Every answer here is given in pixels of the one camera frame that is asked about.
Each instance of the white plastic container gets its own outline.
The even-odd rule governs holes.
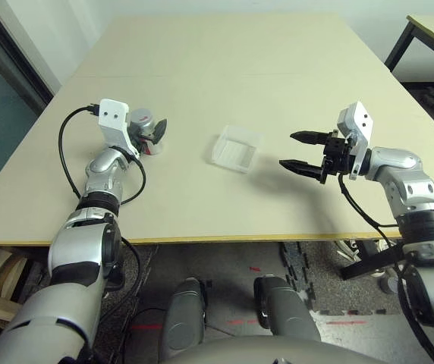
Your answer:
[[[247,173],[256,161],[257,150],[262,142],[262,134],[228,125],[214,145],[212,162]]]

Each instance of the white wall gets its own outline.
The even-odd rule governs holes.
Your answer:
[[[223,11],[336,12],[384,61],[407,23],[406,15],[434,14],[434,1],[0,0],[0,18],[53,91],[118,15]],[[394,75],[403,81],[434,81],[434,52],[414,40]]]

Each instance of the table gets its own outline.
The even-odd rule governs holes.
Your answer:
[[[106,30],[0,173],[0,245],[47,245],[73,211],[58,129],[69,112],[102,98],[168,119],[163,153],[142,157],[145,191],[120,210],[121,232],[132,243],[377,237],[335,177],[323,186],[278,164],[296,158],[319,165],[322,147],[289,135],[330,131],[358,99],[375,121],[372,146],[415,151],[434,177],[434,122],[338,16],[126,17]],[[209,162],[226,124],[264,135],[249,174]],[[68,125],[64,150],[79,189],[102,147],[93,116]],[[124,194],[139,183],[132,167]],[[393,222],[379,184],[346,183],[366,212]]]
[[[409,20],[407,26],[385,60],[385,65],[391,71],[394,70],[414,38],[417,38],[434,51],[434,16],[408,15],[407,19]]]

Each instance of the floor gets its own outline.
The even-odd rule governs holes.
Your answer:
[[[351,262],[337,253],[335,243],[285,243],[283,249],[292,267],[286,279],[312,297],[309,309],[323,315],[401,313],[396,297],[384,294],[380,287],[381,280],[389,278],[388,272],[347,281],[340,278],[340,268]]]
[[[261,328],[256,319],[253,280],[266,274],[285,278],[288,270],[280,250],[280,243],[201,243],[159,247],[151,263],[152,271],[139,294],[137,311],[144,311],[129,324],[121,350],[124,362],[158,362],[159,334],[165,317],[163,310],[168,307],[173,290],[190,276],[199,278],[206,285],[208,327],[204,341],[229,336],[270,335],[270,331]],[[309,253],[310,260],[317,258],[314,253]],[[369,282],[370,277],[363,277],[348,284],[361,285],[362,297],[377,295],[376,287]],[[345,296],[350,294],[348,284],[342,285]],[[396,301],[395,296],[381,294]],[[342,315],[323,315],[313,312],[313,317],[326,343],[390,363],[430,363],[401,314],[347,315],[344,312]],[[429,330],[429,335],[434,343],[434,330]]]

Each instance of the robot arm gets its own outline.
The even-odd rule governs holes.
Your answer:
[[[291,135],[302,143],[325,145],[321,167],[297,160],[280,163],[322,184],[328,174],[340,173],[350,174],[352,180],[364,175],[382,185],[404,240],[407,269],[402,278],[407,283],[409,305],[418,322],[434,326],[434,183],[423,172],[417,155],[401,149],[368,149],[372,127],[372,118],[357,102],[340,113],[338,129],[345,138],[338,137],[337,130]]]
[[[119,259],[121,180],[139,158],[127,135],[128,107],[104,99],[106,148],[86,168],[85,190],[49,250],[50,285],[23,305],[0,336],[0,362],[74,362],[90,357],[101,299]]]

